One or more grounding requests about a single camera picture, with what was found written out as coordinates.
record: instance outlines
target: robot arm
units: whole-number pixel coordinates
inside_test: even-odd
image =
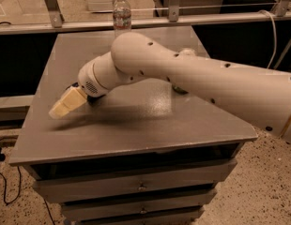
[[[123,34],[111,52],[87,63],[75,89],[95,98],[145,78],[165,80],[291,143],[291,73],[177,53],[137,33]]]

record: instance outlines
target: clear bottle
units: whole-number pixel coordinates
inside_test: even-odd
[[[131,29],[130,3],[127,0],[116,0],[114,4],[115,37]]]

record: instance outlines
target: table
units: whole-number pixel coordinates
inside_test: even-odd
[[[191,27],[139,29],[163,46],[207,56]],[[120,86],[61,120],[48,111],[80,68],[110,51],[113,31],[60,34],[10,158],[35,191],[82,224],[184,222],[203,213],[253,127],[168,82]]]

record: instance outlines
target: drawer knob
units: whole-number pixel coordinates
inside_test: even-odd
[[[143,208],[143,209],[140,211],[140,214],[147,214],[147,211]]]
[[[139,191],[146,191],[146,186],[141,184],[139,187],[138,187],[138,190]]]

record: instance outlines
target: speckled floor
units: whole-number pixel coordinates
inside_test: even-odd
[[[206,212],[192,225],[291,225],[291,144],[259,131],[256,142],[247,142],[237,154],[238,165],[217,185],[218,194],[205,206]],[[3,148],[8,160],[12,147]],[[0,162],[8,180],[8,201],[18,191],[15,167]],[[0,177],[0,224],[52,224],[43,199],[31,188],[33,179],[23,175],[19,199],[5,206]],[[49,204],[55,224],[63,224],[58,204]]]

